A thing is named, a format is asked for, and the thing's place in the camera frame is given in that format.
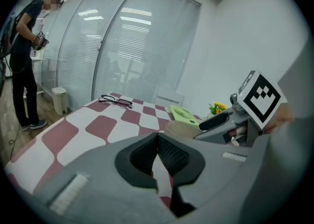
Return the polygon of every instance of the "white chair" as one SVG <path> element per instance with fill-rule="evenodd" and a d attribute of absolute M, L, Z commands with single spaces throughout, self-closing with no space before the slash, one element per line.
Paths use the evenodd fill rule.
<path fill-rule="evenodd" d="M 183 95 L 178 94 L 175 91 L 159 87 L 155 104 L 163 107 L 169 107 L 170 105 L 181 106 L 183 99 Z"/>

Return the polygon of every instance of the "backpack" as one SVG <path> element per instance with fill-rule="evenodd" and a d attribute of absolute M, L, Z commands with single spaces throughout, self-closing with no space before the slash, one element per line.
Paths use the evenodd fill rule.
<path fill-rule="evenodd" d="M 16 25 L 20 21 L 21 14 L 24 14 L 26 9 L 34 2 L 32 0 L 20 13 L 18 16 L 12 13 L 7 22 L 3 25 L 3 33 L 0 38 L 0 60 L 7 57 L 11 53 L 12 46 L 18 36 L 16 31 Z"/>

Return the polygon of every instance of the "sneaker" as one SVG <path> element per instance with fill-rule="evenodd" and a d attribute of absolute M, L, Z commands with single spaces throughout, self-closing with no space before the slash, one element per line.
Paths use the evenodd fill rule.
<path fill-rule="evenodd" d="M 29 128 L 29 125 L 22 126 L 22 131 L 26 131 Z"/>
<path fill-rule="evenodd" d="M 30 128 L 32 130 L 35 130 L 35 129 L 39 129 L 39 128 L 43 128 L 45 127 L 45 125 L 47 124 L 47 121 L 46 120 L 39 120 L 39 122 L 37 124 L 30 124 Z"/>

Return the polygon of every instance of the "black pants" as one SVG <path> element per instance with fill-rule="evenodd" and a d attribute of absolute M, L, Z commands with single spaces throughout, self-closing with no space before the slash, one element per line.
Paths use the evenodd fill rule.
<path fill-rule="evenodd" d="M 22 71 L 15 72 L 12 68 L 12 83 L 13 83 L 13 103 L 16 116 L 21 126 L 29 124 L 37 124 L 39 119 L 37 115 L 37 84 L 34 78 L 31 60 L 26 64 Z M 24 87 L 26 88 L 26 103 L 28 117 L 26 117 L 24 107 Z"/>

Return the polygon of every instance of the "beige cushion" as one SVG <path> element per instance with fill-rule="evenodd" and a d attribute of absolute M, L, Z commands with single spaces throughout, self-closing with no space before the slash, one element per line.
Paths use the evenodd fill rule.
<path fill-rule="evenodd" d="M 170 121 L 166 125 L 165 133 L 192 139 L 203 131 L 198 126 L 181 121 Z"/>

